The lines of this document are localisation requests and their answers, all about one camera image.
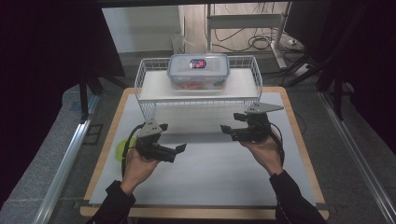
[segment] hand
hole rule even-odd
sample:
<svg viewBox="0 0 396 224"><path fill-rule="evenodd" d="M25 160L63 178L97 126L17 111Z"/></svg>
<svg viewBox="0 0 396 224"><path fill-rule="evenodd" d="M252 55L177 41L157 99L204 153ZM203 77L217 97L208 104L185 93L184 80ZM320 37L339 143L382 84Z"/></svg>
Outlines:
<svg viewBox="0 0 396 224"><path fill-rule="evenodd" d="M147 160L140 156L135 148L132 148L128 153L127 162L120 187L125 194L130 196L139 184L149 178L160 161Z"/></svg>
<svg viewBox="0 0 396 224"><path fill-rule="evenodd" d="M250 150L254 159L265 168L269 175L280 175L283 172L277 144L271 136L268 136L259 143L240 142L240 144Z"/></svg>

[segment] forearm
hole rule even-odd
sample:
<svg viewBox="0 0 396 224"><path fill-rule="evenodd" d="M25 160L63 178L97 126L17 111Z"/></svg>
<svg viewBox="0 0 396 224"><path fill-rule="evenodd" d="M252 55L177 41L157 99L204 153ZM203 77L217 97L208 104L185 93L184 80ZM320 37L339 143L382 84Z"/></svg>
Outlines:
<svg viewBox="0 0 396 224"><path fill-rule="evenodd" d="M135 203L134 195L125 194L119 181L114 181L106 191L107 197L87 224L121 223L127 218L131 206Z"/></svg>
<svg viewBox="0 0 396 224"><path fill-rule="evenodd" d="M318 210L301 194L299 187L286 171L270 178L276 192L276 219L281 223L326 223Z"/></svg>

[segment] container lid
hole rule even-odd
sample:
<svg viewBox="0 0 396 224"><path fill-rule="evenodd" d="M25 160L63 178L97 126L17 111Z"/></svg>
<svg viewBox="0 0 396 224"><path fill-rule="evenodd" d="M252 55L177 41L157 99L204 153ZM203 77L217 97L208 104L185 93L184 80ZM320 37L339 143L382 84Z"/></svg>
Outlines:
<svg viewBox="0 0 396 224"><path fill-rule="evenodd" d="M230 75L225 54L175 54L168 68L169 77L227 77Z"/></svg>

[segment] plastic food container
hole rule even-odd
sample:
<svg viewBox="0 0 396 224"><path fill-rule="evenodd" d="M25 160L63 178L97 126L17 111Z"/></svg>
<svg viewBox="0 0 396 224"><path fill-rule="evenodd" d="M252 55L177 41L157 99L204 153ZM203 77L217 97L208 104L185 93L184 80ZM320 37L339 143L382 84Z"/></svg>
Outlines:
<svg viewBox="0 0 396 224"><path fill-rule="evenodd" d="M230 65L225 54L175 54L167 74L175 90L220 91L230 75Z"/></svg>

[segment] white wire rack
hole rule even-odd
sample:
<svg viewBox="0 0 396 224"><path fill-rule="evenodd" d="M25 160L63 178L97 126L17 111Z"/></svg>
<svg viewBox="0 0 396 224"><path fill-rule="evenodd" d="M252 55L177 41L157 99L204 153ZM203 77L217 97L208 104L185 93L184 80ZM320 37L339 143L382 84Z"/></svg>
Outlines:
<svg viewBox="0 0 396 224"><path fill-rule="evenodd" d="M145 120L154 119L158 108L191 108L201 112L224 106L249 107L260 101L262 76L254 56L229 56L230 71L223 91L176 91L167 77L170 58L143 59L134 83L135 96Z"/></svg>

